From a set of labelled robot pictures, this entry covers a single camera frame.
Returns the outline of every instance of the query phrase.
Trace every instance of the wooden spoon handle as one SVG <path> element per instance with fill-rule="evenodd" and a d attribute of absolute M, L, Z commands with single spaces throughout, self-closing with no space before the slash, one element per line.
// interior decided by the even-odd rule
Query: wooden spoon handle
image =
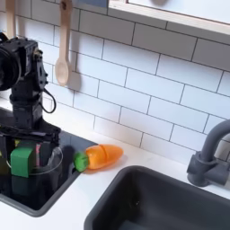
<path fill-rule="evenodd" d="M 7 37 L 12 39 L 16 35 L 15 29 L 15 1 L 5 0 L 6 19 L 7 19 Z"/>
<path fill-rule="evenodd" d="M 68 60 L 69 35 L 71 13 L 73 10 L 72 0 L 62 0 L 60 3 L 61 28 L 60 28 L 60 50 L 55 71 L 60 85 L 66 85 L 71 74 L 71 65 Z"/>

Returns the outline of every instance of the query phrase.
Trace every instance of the black sink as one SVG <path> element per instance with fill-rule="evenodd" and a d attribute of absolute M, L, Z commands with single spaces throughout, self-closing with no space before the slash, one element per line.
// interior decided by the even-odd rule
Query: black sink
<path fill-rule="evenodd" d="M 84 230 L 230 230 L 230 200 L 140 166 L 121 170 Z"/>

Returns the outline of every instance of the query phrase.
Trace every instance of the gray faucet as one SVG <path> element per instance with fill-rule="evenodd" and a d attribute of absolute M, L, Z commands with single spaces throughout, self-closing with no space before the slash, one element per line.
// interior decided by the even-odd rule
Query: gray faucet
<path fill-rule="evenodd" d="M 214 157 L 221 139 L 230 133 L 230 119 L 219 123 L 208 134 L 201 152 L 190 159 L 187 170 L 188 180 L 198 187 L 206 187 L 211 182 L 225 185 L 230 164 Z"/>

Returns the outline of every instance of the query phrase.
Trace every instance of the tile backsplash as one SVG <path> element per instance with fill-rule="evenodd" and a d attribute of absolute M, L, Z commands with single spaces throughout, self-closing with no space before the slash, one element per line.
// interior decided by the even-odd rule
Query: tile backsplash
<path fill-rule="evenodd" d="M 0 29 L 6 31 L 4 1 Z M 187 164 L 208 132 L 230 119 L 229 36 L 76 0 L 69 47 L 73 72 L 67 86 L 59 86 L 54 71 L 59 2 L 16 1 L 17 34 L 39 43 L 47 89 L 57 99 L 55 113 L 44 115 L 47 121 L 59 120 L 63 129 L 93 129 Z M 1 107 L 11 108 L 9 94 L 0 92 Z M 51 109 L 50 98 L 44 104 Z M 217 149 L 225 161 L 229 142 L 230 135 Z"/>

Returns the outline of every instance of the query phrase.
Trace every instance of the carrot toy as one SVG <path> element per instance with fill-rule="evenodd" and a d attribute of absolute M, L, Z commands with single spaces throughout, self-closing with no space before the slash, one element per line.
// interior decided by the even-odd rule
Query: carrot toy
<path fill-rule="evenodd" d="M 123 155 L 122 148 L 112 145 L 98 145 L 86 148 L 84 153 L 77 153 L 74 157 L 75 168 L 79 172 L 85 169 L 100 169 L 114 164 Z"/>

